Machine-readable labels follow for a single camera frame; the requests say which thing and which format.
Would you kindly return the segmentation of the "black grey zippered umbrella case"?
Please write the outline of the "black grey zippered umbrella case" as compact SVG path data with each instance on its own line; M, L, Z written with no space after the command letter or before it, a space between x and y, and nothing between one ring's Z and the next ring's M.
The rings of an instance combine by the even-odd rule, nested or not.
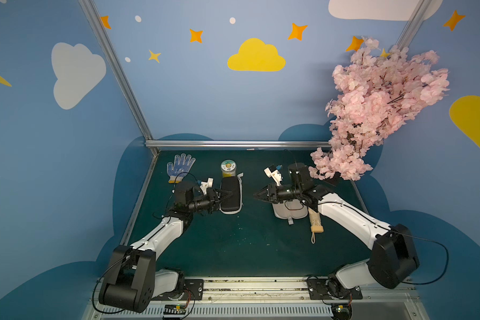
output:
M221 180L221 197L219 210L227 215L234 215L243 206L243 173L236 176L223 177Z

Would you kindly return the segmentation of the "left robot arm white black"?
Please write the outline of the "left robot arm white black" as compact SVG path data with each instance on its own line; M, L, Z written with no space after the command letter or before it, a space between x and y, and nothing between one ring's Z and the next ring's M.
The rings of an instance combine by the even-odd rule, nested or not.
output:
M108 268L97 282L100 285L97 301L101 305L116 307L117 313L124 310L141 313L154 298L164 294L171 298L191 298L184 274L170 269L158 271L157 260L188 230L195 213L217 211L231 197L229 191L212 187L199 196L193 192L192 186L174 191L173 204L157 227L132 245L114 249Z

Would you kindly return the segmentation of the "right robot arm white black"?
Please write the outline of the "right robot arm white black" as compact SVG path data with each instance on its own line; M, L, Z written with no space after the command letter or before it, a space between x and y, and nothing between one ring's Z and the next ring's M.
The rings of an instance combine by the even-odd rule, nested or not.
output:
M369 259L346 265L329 278L335 289L353 289L378 283L394 289L420 266L410 230L389 225L348 204L338 194L316 185L303 191L290 185L270 184L255 194L268 203L297 200L304 207L340 224L371 251Z

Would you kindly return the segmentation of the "yellow jar with green lid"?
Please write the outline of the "yellow jar with green lid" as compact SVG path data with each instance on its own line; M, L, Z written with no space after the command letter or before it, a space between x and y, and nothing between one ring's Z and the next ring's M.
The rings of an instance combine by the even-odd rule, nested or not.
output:
M233 160L227 159L221 163L222 177L235 177L237 164Z

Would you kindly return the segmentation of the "white blue dotted work glove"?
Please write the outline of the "white blue dotted work glove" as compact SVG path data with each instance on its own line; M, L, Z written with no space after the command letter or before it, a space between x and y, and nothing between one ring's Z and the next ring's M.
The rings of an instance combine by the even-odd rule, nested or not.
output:
M196 158L190 154L175 155L173 161L167 164L169 183L180 183L189 174L195 161Z

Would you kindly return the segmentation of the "small circuit board left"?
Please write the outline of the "small circuit board left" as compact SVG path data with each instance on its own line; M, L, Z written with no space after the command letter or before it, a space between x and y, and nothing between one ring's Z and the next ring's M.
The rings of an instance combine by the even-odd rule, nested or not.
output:
M187 315L187 307L185 305L164 305L162 319L182 319Z

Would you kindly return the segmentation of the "small circuit board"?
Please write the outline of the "small circuit board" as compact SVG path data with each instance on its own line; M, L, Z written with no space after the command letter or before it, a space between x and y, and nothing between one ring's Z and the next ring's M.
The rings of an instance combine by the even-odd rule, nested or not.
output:
M164 305L162 319L182 319L187 315L187 307L185 305Z
M350 305L335 304L331 306L332 320L350 320L352 308Z

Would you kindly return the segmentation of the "small circuit board right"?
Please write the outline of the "small circuit board right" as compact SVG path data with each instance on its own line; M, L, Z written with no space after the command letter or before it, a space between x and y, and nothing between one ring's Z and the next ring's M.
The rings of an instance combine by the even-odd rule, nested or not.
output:
M350 305L335 304L331 306L332 320L350 320L352 308Z

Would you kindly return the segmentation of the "pink artificial cherry blossom branch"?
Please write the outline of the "pink artificial cherry blossom branch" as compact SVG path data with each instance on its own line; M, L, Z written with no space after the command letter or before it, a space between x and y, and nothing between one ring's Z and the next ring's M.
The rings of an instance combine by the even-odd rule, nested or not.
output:
M368 151L385 140L426 107L441 101L449 89L447 69L433 69L439 56L427 51L413 57L409 49L382 49L373 38L354 37L348 66L337 65L332 77L340 92L326 111L331 149L311 154L310 176L358 181L373 168L365 161Z

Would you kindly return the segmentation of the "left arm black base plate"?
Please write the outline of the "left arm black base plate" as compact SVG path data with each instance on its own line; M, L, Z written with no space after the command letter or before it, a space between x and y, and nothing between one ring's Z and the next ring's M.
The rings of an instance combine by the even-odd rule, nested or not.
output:
M185 279L184 284L177 284L171 292L152 297L152 301L201 301L203 298L204 280Z

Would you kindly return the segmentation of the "aluminium mounting rail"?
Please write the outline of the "aluminium mounting rail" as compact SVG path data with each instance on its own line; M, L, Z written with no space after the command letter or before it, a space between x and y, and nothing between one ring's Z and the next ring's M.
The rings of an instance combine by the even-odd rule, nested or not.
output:
M361 300L311 300L308 277L191 277L203 279L201 301L151 301L141 313L90 301L83 319L162 319L164 305L185 305L182 319L331 319L331 306L350 305L351 319L428 319L416 289L362 285Z

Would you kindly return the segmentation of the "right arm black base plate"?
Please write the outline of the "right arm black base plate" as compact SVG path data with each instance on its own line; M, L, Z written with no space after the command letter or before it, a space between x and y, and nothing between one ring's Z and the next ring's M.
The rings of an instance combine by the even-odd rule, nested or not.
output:
M363 295L361 289L345 289L336 279L328 277L309 276L305 280L311 300L340 300L354 299L361 300Z

